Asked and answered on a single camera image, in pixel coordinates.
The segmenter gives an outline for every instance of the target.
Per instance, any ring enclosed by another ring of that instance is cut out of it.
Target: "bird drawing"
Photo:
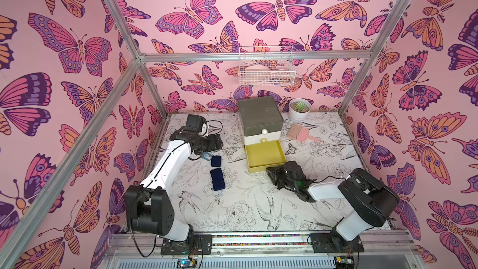
[[[277,231],[277,229],[279,228],[279,225],[281,224],[282,204],[281,204],[281,211],[279,213],[279,216],[277,216],[274,210],[274,199],[272,198],[272,195],[271,195],[271,199],[269,199],[269,197],[267,196],[267,201],[269,202],[269,212],[264,211],[259,206],[259,204],[257,203],[257,198],[255,198],[255,200],[256,200],[257,212],[259,212],[260,218],[262,218],[263,221],[269,222],[269,224],[267,224],[267,230]]]
[[[189,204],[189,206],[193,208],[194,213],[197,214],[196,209],[199,211],[199,207],[192,200],[193,196],[199,198],[197,195],[192,194],[189,191],[183,191],[181,194],[178,194],[178,197],[181,199],[181,201],[179,202],[179,211],[181,211],[181,215],[184,219],[186,219],[186,217],[184,216],[184,210],[187,204]]]

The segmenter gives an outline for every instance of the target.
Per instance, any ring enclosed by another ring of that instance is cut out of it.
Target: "pink brush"
[[[307,139],[313,140],[315,142],[322,142],[320,139],[312,137],[309,135],[309,129],[300,125],[300,124],[292,124],[289,132],[287,132],[287,137],[290,139],[295,139],[296,141],[304,142]]]

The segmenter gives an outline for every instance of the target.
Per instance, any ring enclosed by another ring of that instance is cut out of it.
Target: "blue sponge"
[[[221,156],[212,156],[211,157],[211,166],[212,167],[221,167]]]
[[[226,188],[226,183],[224,182],[224,175],[220,168],[211,170],[212,178],[212,189],[215,191],[222,190]]]

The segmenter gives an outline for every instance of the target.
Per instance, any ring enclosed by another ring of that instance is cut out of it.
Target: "white pot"
[[[305,105],[309,108],[309,111],[307,112],[297,112],[295,111],[292,106],[294,105],[295,102],[303,102]],[[307,116],[309,115],[310,111],[312,110],[312,105],[310,105],[309,101],[305,99],[292,99],[289,103],[289,119],[293,123],[300,123],[304,121]]]

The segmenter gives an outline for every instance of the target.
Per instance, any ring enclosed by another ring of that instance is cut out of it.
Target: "succulent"
[[[297,102],[296,103],[296,111],[302,112],[302,110],[306,107],[307,105],[304,102]]]

